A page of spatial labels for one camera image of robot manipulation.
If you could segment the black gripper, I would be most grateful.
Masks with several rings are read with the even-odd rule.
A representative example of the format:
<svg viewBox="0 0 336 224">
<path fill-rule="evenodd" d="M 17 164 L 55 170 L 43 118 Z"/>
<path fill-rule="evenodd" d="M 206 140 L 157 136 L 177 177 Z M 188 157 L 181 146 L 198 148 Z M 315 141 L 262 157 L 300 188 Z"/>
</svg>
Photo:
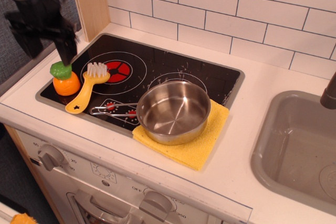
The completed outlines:
<svg viewBox="0 0 336 224">
<path fill-rule="evenodd" d="M 23 51 L 36 58 L 44 47 L 41 39 L 54 41 L 64 66 L 77 55 L 74 26 L 61 15 L 61 0 L 13 0 L 16 12 L 5 14 L 11 32 Z"/>
</svg>

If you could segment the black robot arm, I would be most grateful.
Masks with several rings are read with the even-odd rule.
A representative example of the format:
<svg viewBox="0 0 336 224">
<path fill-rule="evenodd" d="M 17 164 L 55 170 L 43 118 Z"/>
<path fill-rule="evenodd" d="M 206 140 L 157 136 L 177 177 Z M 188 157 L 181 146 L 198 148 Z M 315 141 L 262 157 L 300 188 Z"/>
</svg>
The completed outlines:
<svg viewBox="0 0 336 224">
<path fill-rule="evenodd" d="M 16 12 L 5 18 L 16 41 L 32 58 L 43 50 L 42 39 L 52 40 L 65 66 L 77 55 L 74 25 L 61 14 L 61 0 L 13 0 Z"/>
</svg>

